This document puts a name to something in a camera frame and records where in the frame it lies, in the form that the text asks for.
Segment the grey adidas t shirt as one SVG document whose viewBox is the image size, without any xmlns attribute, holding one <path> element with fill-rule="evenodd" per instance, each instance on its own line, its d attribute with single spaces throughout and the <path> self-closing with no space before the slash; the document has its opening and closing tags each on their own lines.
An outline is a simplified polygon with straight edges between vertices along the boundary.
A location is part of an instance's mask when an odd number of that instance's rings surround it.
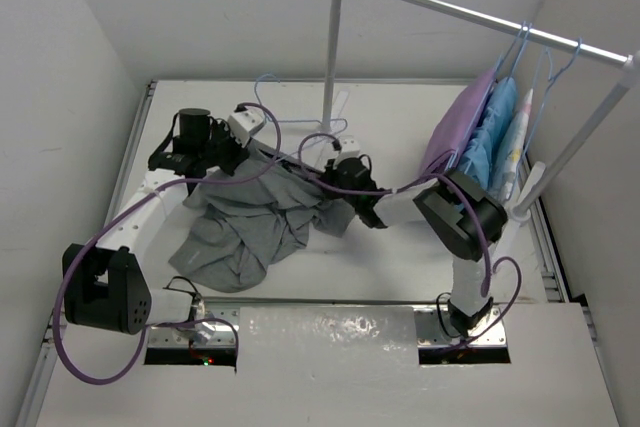
<svg viewBox="0 0 640 427">
<path fill-rule="evenodd" d="M 261 283 L 271 265 L 306 248 L 311 228 L 340 238 L 355 217 L 348 203 L 325 198 L 280 164 L 239 185 L 200 184 L 184 206 L 202 215 L 169 264 L 181 276 L 224 293 Z"/>
</svg>

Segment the light blue wire hanger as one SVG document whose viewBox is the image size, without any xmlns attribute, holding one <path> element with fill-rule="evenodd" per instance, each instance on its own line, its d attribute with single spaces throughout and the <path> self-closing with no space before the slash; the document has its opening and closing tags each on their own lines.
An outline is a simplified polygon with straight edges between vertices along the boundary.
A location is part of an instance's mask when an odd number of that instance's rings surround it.
<svg viewBox="0 0 640 427">
<path fill-rule="evenodd" d="M 254 97 L 257 103 L 260 105 L 262 105 L 263 102 L 259 95 L 259 86 L 261 83 L 265 83 L 267 81 L 269 82 L 273 81 L 278 84 L 281 83 L 281 80 L 272 73 L 262 74 L 255 79 L 254 85 L 253 85 L 253 92 L 254 92 Z M 264 114 L 263 122 L 261 124 L 261 128 L 259 129 L 259 131 L 263 131 L 269 124 L 272 124 L 272 119 L 268 115 Z M 279 119 L 278 124 L 280 126 L 283 126 L 283 125 L 313 126 L 315 128 L 314 130 L 315 133 L 323 132 L 322 122 L 318 119 L 303 119 L 303 118 Z M 327 130 L 327 133 L 337 137 L 339 134 L 341 134 L 348 128 L 348 120 L 344 117 L 331 118 L 329 120 L 329 127 L 330 129 Z"/>
</svg>

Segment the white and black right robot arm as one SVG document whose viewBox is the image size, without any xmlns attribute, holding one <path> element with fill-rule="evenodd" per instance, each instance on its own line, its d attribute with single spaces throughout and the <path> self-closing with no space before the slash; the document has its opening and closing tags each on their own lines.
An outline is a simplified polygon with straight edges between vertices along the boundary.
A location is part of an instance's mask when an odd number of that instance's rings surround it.
<svg viewBox="0 0 640 427">
<path fill-rule="evenodd" d="M 424 220 L 452 255 L 450 322 L 468 335 L 490 311 L 492 264 L 489 246 L 507 222 L 501 204 L 466 174 L 429 173 L 415 185 L 382 189 L 360 157 L 327 162 L 318 184 L 330 198 L 346 201 L 371 229 Z"/>
</svg>

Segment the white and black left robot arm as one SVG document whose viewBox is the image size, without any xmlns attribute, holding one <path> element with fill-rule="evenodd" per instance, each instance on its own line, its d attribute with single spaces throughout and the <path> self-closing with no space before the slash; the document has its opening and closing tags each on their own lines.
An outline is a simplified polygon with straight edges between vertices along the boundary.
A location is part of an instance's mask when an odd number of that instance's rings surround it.
<svg viewBox="0 0 640 427">
<path fill-rule="evenodd" d="M 179 110 L 166 137 L 147 161 L 139 187 L 114 226 L 86 248 L 70 245 L 63 272 L 68 322 L 135 335 L 145 327 L 193 319 L 196 296 L 170 288 L 152 289 L 142 271 L 147 249 L 165 220 L 193 192 L 209 170 L 231 176 L 248 156 L 261 118 L 237 107 L 225 120 L 198 108 Z"/>
</svg>

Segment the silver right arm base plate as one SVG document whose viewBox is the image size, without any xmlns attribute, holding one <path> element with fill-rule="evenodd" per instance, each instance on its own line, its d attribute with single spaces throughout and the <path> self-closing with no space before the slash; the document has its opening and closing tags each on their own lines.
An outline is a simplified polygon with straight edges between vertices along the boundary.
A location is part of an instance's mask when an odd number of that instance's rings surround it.
<svg viewBox="0 0 640 427">
<path fill-rule="evenodd" d="M 448 309 L 442 305 L 427 304 L 414 308 L 414 321 L 419 347 L 444 348 L 466 342 L 472 348 L 506 348 L 507 335 L 502 320 L 490 325 L 500 317 L 501 311 L 493 308 L 479 323 L 468 331 L 469 340 L 454 328 Z"/>
</svg>

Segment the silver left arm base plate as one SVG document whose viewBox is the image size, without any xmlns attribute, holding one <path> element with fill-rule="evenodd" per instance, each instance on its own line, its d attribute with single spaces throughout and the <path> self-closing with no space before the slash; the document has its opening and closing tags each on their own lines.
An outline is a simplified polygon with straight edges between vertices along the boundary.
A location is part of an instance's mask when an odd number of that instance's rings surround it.
<svg viewBox="0 0 640 427">
<path fill-rule="evenodd" d="M 206 321 L 195 327 L 177 328 L 152 326 L 148 336 L 148 346 L 154 348 L 187 348 L 192 344 L 196 349 L 235 348 L 235 335 L 239 332 L 240 310 L 223 307 L 208 308 L 199 317 Z"/>
</svg>

